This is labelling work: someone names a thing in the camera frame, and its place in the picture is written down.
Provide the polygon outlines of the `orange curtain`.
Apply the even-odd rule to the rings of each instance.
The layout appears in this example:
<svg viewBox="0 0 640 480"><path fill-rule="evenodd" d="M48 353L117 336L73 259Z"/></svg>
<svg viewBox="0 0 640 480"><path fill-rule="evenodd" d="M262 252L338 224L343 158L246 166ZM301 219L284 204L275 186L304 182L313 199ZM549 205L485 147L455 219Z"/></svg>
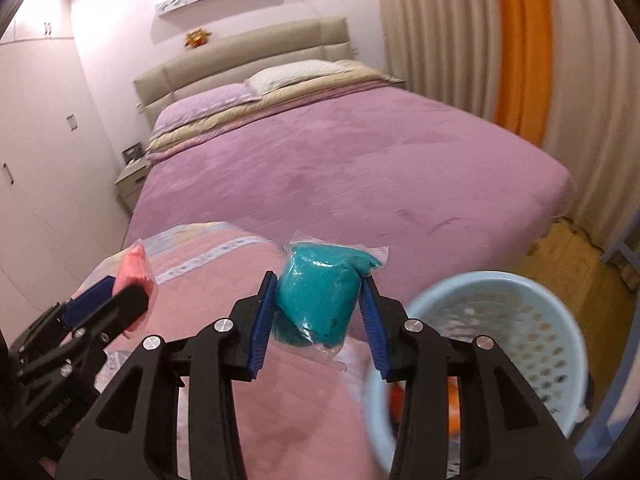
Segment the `orange curtain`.
<svg viewBox="0 0 640 480"><path fill-rule="evenodd" d="M553 89L551 0L499 0L501 65L495 123L542 145Z"/></svg>

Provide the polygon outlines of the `beige nightstand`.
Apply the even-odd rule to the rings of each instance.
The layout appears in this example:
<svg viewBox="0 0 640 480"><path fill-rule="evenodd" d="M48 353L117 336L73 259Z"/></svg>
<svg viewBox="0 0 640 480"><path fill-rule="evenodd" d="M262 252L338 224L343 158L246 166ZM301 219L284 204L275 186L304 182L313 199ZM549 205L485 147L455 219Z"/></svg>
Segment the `beige nightstand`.
<svg viewBox="0 0 640 480"><path fill-rule="evenodd" d="M118 197L130 214L136 208L149 170L149 162L145 158L139 158L130 162L116 179L115 188Z"/></svg>

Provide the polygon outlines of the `purple bed cover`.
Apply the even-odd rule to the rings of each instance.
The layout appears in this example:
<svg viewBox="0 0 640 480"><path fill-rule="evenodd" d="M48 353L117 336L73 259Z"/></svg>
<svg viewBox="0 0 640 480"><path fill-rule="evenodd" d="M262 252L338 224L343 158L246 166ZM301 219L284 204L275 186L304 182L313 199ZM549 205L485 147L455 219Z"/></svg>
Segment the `purple bed cover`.
<svg viewBox="0 0 640 480"><path fill-rule="evenodd" d="M303 233L385 246L378 287L409 300L524 256L573 192L562 164L512 132L381 87L258 119L158 162L127 236L225 221L278 245Z"/></svg>

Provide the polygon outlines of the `teal clay bag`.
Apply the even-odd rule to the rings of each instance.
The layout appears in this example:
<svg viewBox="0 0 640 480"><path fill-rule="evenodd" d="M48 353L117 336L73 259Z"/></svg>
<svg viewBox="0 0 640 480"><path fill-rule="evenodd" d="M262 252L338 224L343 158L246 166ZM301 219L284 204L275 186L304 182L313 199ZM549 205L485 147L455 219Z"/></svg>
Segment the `teal clay bag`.
<svg viewBox="0 0 640 480"><path fill-rule="evenodd" d="M346 340L361 284L385 266L387 246L344 245L295 232L278 277L271 333L284 350L334 365Z"/></svg>

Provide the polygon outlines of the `pink clay bag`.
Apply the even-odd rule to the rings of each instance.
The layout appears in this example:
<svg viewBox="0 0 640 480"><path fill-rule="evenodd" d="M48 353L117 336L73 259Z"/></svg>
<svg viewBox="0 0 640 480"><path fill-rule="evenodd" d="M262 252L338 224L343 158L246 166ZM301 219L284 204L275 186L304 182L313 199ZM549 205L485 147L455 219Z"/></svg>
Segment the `pink clay bag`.
<svg viewBox="0 0 640 480"><path fill-rule="evenodd" d="M122 258L115 278L113 295L118 294L130 285L141 286L146 296L148 296L149 302L148 310L146 310L145 314L142 314L136 322L133 322L124 331L124 336L128 339L134 338L144 329L154 309L158 291L160 290L142 240L134 242L129 247L124 258Z"/></svg>

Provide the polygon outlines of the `beige folded quilt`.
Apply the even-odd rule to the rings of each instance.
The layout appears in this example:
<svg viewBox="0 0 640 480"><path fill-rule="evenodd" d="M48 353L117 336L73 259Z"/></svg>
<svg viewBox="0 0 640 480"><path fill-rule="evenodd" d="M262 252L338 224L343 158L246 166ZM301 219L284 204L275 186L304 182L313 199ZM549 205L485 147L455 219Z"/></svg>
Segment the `beige folded quilt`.
<svg viewBox="0 0 640 480"><path fill-rule="evenodd" d="M381 73L360 62L345 60L344 65L346 70L343 73L296 82L273 90L257 101L235 105L163 133L151 141L145 158L155 165L262 118L336 96L404 83L400 78Z"/></svg>

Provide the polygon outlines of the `purple pillow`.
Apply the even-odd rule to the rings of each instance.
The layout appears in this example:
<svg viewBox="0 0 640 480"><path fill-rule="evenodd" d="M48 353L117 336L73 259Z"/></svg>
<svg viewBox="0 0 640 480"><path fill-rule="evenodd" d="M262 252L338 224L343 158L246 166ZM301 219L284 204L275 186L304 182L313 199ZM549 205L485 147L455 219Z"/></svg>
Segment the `purple pillow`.
<svg viewBox="0 0 640 480"><path fill-rule="evenodd" d="M152 139L179 127L243 104L258 102L262 97L248 84L225 84L187 96L168 105L158 116Z"/></svg>

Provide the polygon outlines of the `beige padded headboard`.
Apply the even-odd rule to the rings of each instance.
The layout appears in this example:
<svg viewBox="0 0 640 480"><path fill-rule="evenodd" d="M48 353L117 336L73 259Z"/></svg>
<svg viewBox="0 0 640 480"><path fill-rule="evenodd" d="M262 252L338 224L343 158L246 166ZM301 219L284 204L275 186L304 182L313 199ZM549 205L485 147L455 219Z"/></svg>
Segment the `beige padded headboard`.
<svg viewBox="0 0 640 480"><path fill-rule="evenodd" d="M312 18L266 26L178 54L134 80L138 111L153 127L164 108L265 68L306 60L354 57L346 18Z"/></svg>

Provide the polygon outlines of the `white wardrobe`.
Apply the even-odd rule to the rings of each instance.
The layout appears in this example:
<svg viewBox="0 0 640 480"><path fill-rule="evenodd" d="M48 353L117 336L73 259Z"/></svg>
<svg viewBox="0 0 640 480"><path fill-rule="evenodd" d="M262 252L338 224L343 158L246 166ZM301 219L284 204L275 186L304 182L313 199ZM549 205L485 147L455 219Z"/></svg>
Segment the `white wardrobe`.
<svg viewBox="0 0 640 480"><path fill-rule="evenodd" d="M76 48L68 0L24 0L1 38L1 331L67 299L128 224L119 162Z"/></svg>

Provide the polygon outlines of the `beige curtain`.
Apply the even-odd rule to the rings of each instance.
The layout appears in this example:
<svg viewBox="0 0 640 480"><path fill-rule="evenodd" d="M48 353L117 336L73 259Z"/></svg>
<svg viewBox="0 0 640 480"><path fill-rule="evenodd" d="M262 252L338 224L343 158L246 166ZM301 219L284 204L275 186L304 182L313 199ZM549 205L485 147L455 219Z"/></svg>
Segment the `beige curtain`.
<svg viewBox="0 0 640 480"><path fill-rule="evenodd" d="M495 122L499 0L380 0L387 64L409 90ZM553 89L540 148L572 174L568 214L610 246L639 207L639 43L614 0L551 0Z"/></svg>

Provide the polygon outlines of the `pink elephant blanket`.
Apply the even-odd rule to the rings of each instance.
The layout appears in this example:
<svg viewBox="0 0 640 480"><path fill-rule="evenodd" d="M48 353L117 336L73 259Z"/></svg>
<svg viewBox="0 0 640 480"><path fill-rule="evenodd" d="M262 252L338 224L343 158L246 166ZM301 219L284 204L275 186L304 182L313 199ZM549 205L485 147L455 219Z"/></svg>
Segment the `pink elephant blanket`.
<svg viewBox="0 0 640 480"><path fill-rule="evenodd" d="M143 241L158 285L152 312L131 337L107 348L96 378L104 389L146 335L195 335L252 296L265 272L280 272L282 248L226 222L174 226ZM270 342L254 382L233 396L247 474L252 479L383 479L363 420L368 345L348 338L342 365L305 359Z"/></svg>

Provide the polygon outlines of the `white pillow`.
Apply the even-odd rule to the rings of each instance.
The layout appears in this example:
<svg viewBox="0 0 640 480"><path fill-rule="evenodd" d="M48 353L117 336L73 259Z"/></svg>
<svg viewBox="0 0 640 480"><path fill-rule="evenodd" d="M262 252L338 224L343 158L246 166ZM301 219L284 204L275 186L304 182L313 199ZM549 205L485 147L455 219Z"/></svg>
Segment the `white pillow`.
<svg viewBox="0 0 640 480"><path fill-rule="evenodd" d="M345 67L332 62L305 60L265 68L250 76L245 83L256 96L265 96L269 92L292 86L292 84L345 72Z"/></svg>

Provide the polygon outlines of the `orange plush toy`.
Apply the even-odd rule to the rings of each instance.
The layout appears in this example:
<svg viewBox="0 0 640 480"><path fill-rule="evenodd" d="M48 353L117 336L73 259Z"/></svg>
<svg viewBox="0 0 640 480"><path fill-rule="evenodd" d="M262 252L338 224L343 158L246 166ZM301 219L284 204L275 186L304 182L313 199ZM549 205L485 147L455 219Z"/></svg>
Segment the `orange plush toy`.
<svg viewBox="0 0 640 480"><path fill-rule="evenodd" d="M184 47L188 50L205 46L209 42L212 33L206 28L200 27L186 33L184 37Z"/></svg>

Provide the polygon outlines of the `light blue laundry basket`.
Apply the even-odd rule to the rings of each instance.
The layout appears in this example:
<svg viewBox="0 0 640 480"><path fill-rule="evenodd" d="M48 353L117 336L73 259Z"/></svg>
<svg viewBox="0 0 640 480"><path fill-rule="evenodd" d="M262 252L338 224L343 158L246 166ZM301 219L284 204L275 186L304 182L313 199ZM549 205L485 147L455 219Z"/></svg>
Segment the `light blue laundry basket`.
<svg viewBox="0 0 640 480"><path fill-rule="evenodd" d="M460 478L580 478L560 427L494 340L440 336L409 318L399 301L382 296L373 278L363 280L359 305L375 368L386 382L407 384L390 478L446 477L446 422L419 422L410 408L413 389L445 393L449 376L459 381Z"/></svg>

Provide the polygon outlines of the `orange plastic bag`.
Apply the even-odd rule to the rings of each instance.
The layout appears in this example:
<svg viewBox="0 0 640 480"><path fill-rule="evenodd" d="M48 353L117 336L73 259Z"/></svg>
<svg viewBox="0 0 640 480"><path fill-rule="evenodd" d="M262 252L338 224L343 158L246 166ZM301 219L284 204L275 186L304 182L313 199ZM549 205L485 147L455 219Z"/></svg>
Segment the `orange plastic bag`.
<svg viewBox="0 0 640 480"><path fill-rule="evenodd" d="M431 389L413 389L410 414L418 416L419 422L446 422L448 438L459 439L461 434L461 408L459 381L449 376L445 393L439 394ZM390 385L388 414L394 436L398 435L404 423L407 384L394 382Z"/></svg>

